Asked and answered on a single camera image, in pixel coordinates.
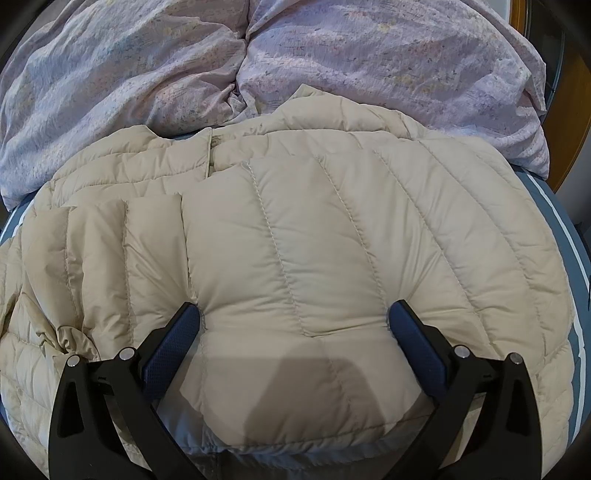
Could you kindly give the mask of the blue white striped bed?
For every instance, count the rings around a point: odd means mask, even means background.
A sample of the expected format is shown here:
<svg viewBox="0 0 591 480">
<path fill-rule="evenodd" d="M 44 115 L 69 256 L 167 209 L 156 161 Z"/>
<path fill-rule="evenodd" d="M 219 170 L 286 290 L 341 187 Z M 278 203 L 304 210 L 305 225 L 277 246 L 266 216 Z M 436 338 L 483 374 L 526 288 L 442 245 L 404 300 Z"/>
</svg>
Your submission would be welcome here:
<svg viewBox="0 0 591 480">
<path fill-rule="evenodd" d="M 569 286 L 573 298 L 573 313 L 572 313 L 572 329 L 569 332 L 568 342 L 569 348 L 568 353 L 571 353 L 572 362 L 574 366 L 572 376 L 572 387 L 567 388 L 566 383 L 562 385 L 562 393 L 573 394 L 573 408 L 571 411 L 568 423 L 566 416 L 562 418 L 564 420 L 565 429 L 562 437 L 558 437 L 558 433 L 555 435 L 556 442 L 551 446 L 550 443 L 544 446 L 544 472 L 550 471 L 551 467 L 558 464 L 560 458 L 566 455 L 568 449 L 574 449 L 571 447 L 579 434 L 582 425 L 590 415 L 590 313 L 587 307 L 587 297 L 589 291 L 588 278 L 590 275 L 590 260 L 589 255 L 586 253 L 584 248 L 584 242 L 579 237 L 572 221 L 568 217 L 566 210 L 559 203 L 557 197 L 550 191 L 548 185 L 541 179 L 535 177 L 532 174 L 525 172 L 521 168 L 515 168 L 515 174 L 524 184 L 531 195 L 533 202 L 537 205 L 537 210 L 545 218 L 549 228 L 552 231 L 556 245 L 560 252 L 563 260 L 566 276 L 568 278 Z M 16 227 L 17 220 L 22 220 L 27 212 L 26 208 L 33 207 L 34 196 L 31 193 L 23 200 L 22 206 L 19 206 L 15 213 L 15 219 L 9 221 L 10 229 L 7 228 L 6 237 L 3 237 L 3 242 L 9 241 L 11 235 L 16 235 L 18 227 Z M 396 449 L 392 452 L 384 450 L 384 455 L 381 457 L 375 456 L 370 458 L 370 453 L 373 451 L 367 450 L 367 458 L 362 458 L 362 450 L 365 447 L 372 447 L 374 450 L 378 447 L 386 448 L 386 444 L 380 445 L 379 442 L 373 445 L 358 445 L 358 447 L 342 451 L 326 451 L 333 454 L 335 462 L 329 464 L 325 462 L 322 465 L 321 460 L 314 460 L 315 466 L 313 469 L 332 469 L 344 468 L 346 464 L 353 464 L 353 460 L 369 461 L 369 460 L 382 460 L 383 458 L 394 460 L 395 453 L 401 453 Z"/>
</svg>

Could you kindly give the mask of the lilac floral duvet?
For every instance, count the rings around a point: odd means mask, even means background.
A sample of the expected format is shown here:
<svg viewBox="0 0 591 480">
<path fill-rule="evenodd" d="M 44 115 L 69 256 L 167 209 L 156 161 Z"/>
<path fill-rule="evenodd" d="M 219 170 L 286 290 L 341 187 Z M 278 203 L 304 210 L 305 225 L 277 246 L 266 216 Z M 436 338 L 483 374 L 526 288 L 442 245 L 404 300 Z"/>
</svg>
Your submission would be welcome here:
<svg viewBox="0 0 591 480">
<path fill-rule="evenodd" d="M 14 208 L 119 129 L 174 137 L 272 112 L 308 85 L 478 136 L 547 176 L 546 66 L 482 1 L 72 1 L 1 73 Z"/>
</svg>

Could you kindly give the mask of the beige quilted down jacket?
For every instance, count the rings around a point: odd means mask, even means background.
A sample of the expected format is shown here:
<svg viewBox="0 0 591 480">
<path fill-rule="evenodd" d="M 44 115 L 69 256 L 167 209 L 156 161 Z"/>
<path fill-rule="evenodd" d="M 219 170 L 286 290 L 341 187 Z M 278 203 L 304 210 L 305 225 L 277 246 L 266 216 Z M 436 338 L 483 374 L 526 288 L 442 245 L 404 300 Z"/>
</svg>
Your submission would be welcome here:
<svg viewBox="0 0 591 480">
<path fill-rule="evenodd" d="M 145 126 L 71 157 L 1 248 L 1 401 L 48 466 L 69 356 L 136 347 L 186 302 L 204 327 L 158 406 L 211 479 L 376 479 L 431 403 L 388 325 L 523 356 L 542 467 L 575 417 L 576 313 L 555 237 L 475 137 L 301 87 L 184 140 Z"/>
</svg>

